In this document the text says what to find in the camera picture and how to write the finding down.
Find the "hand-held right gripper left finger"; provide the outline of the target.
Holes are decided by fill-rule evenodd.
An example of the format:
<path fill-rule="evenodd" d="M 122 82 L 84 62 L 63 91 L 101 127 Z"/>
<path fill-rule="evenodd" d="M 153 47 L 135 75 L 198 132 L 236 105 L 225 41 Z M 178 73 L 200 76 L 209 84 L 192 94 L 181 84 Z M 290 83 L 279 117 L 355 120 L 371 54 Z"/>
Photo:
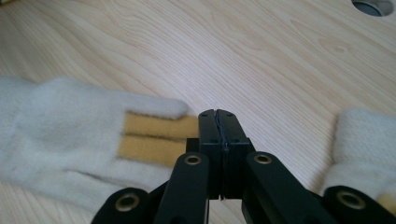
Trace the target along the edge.
<path fill-rule="evenodd" d="M 222 158 L 221 141 L 216 121 L 216 111 L 206 110 L 198 116 L 198 136 L 187 139 L 187 152 L 198 152 L 209 159 L 208 195 L 217 200 L 221 194 Z"/>

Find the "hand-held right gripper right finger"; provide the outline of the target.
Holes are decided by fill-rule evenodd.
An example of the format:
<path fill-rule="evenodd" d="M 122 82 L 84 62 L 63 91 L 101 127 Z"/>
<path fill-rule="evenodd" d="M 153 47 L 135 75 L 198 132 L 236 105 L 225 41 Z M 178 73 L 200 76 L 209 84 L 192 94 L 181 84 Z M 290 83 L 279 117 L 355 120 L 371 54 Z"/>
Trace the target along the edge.
<path fill-rule="evenodd" d="M 245 188 L 246 157 L 253 151 L 235 114 L 216 111 L 216 122 L 221 140 L 222 199 L 241 199 Z"/>

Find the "grey glove with yellow fingers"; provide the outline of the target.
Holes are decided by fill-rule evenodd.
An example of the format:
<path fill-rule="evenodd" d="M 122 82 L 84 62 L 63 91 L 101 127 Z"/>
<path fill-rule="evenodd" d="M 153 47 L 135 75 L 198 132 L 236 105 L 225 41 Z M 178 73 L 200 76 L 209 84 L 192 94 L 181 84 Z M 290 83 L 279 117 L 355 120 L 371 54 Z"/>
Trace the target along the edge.
<path fill-rule="evenodd" d="M 179 100 L 0 77 L 0 181 L 90 212 L 120 189 L 160 186 L 197 134 Z"/>
<path fill-rule="evenodd" d="M 396 117 L 358 108 L 343 111 L 332 160 L 322 189 L 356 189 L 396 216 Z"/>

